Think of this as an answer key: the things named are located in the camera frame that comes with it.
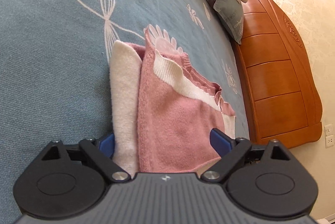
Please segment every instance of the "beige wall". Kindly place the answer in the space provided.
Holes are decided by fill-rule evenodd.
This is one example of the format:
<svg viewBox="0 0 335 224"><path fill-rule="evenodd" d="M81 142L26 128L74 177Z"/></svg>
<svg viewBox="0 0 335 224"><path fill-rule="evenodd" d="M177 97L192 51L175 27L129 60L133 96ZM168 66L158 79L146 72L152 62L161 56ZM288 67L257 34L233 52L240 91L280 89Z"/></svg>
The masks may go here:
<svg viewBox="0 0 335 224"><path fill-rule="evenodd" d="M323 125L335 130L335 0L274 0L298 29L309 55L323 104ZM335 146L318 142L292 149L316 179L319 197L313 208L316 219L335 214Z"/></svg>

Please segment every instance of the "gray ridged panel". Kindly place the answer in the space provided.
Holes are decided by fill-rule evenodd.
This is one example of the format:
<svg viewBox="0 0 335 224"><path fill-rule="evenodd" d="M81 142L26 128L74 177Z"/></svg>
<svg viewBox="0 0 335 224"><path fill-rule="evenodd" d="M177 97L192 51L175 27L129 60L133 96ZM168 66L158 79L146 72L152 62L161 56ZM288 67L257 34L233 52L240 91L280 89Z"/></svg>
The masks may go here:
<svg viewBox="0 0 335 224"><path fill-rule="evenodd" d="M282 224L314 224L309 216ZM265 224L277 223L250 216L237 208L221 186L201 182L195 174L140 173L114 184L90 211L64 220L23 216L16 224Z"/></svg>

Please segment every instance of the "light switch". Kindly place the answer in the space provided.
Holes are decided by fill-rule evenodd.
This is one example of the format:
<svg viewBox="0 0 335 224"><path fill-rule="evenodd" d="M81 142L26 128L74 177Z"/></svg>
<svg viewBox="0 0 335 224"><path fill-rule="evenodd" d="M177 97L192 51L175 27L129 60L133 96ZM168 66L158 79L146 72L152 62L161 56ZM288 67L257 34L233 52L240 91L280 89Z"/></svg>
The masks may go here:
<svg viewBox="0 0 335 224"><path fill-rule="evenodd" d="M325 135L329 136L333 134L333 124L329 124L325 126Z"/></svg>

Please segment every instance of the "blue pillow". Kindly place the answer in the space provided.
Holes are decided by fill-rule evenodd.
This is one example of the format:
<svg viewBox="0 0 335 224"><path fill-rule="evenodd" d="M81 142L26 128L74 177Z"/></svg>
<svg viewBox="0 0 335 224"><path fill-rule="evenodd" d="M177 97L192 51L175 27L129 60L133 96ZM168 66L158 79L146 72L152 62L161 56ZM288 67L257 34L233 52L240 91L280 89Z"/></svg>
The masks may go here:
<svg viewBox="0 0 335 224"><path fill-rule="evenodd" d="M237 0L216 0L213 6L220 21L236 42L241 44L243 34L243 7Z"/></svg>

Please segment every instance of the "white logo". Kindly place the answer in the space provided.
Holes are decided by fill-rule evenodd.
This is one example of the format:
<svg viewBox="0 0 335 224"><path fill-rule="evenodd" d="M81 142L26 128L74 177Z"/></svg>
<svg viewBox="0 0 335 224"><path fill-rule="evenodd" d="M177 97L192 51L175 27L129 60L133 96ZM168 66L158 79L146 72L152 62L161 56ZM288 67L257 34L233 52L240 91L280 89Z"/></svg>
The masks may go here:
<svg viewBox="0 0 335 224"><path fill-rule="evenodd" d="M163 177L161 177L161 179L163 180L163 181L168 181L169 179L171 179L171 177L170 176L168 176L168 175L165 175L165 176L163 176Z"/></svg>

